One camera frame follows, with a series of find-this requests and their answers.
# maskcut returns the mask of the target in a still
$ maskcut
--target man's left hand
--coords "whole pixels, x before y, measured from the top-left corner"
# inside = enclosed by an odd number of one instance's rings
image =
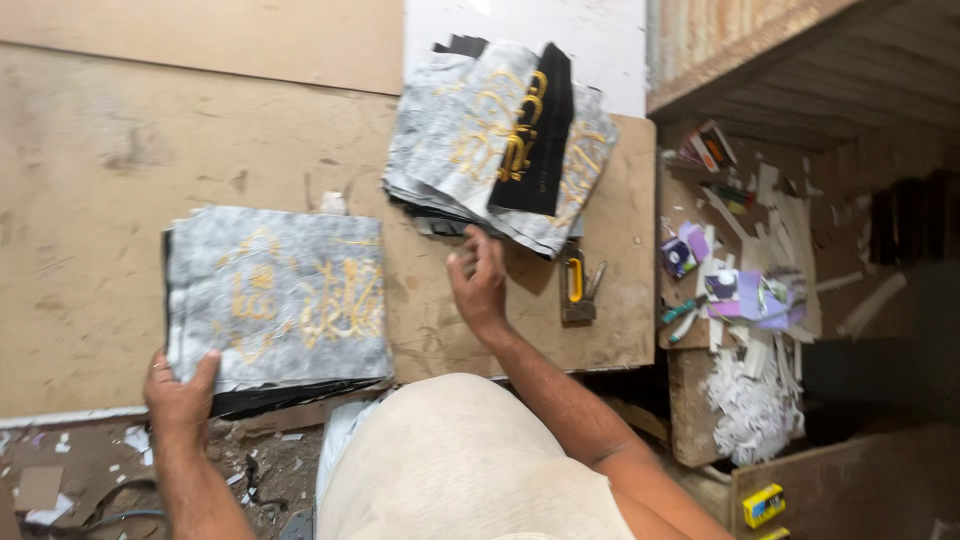
[[[213,405],[213,382],[220,369],[220,351],[200,360],[190,382],[179,382],[160,349],[150,362],[143,398],[150,409],[157,444],[180,450],[206,449],[206,421]]]

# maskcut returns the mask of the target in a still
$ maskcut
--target beige shirt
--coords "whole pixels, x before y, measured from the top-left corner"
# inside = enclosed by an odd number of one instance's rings
[[[489,380],[404,386],[353,435],[317,512],[318,540],[633,539],[606,477]]]

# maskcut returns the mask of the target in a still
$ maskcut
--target yellow box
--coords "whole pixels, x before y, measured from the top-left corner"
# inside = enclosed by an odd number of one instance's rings
[[[757,528],[785,508],[783,488],[772,483],[743,500],[743,519],[750,528]]]
[[[790,531],[786,527],[781,527],[760,538],[760,540],[790,540]]]

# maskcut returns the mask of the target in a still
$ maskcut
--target man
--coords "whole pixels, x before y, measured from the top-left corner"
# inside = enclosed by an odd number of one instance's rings
[[[616,413],[516,333],[502,247],[467,235],[469,255],[446,262],[457,308],[526,406],[473,375],[404,386],[344,448],[318,540],[731,538]],[[144,386],[176,540],[254,538],[204,451],[219,361],[207,354],[184,384],[158,352]]]

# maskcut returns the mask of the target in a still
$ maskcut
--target wooden table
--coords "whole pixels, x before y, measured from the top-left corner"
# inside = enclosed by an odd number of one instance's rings
[[[139,405],[162,343],[159,235],[208,204],[317,211],[326,190],[384,222],[396,379],[500,374],[453,304],[458,240],[421,236],[380,176],[396,98],[0,45],[0,411]],[[567,370],[653,362],[651,122],[620,140],[585,214],[592,325],[560,323],[558,265],[508,245],[512,322]]]

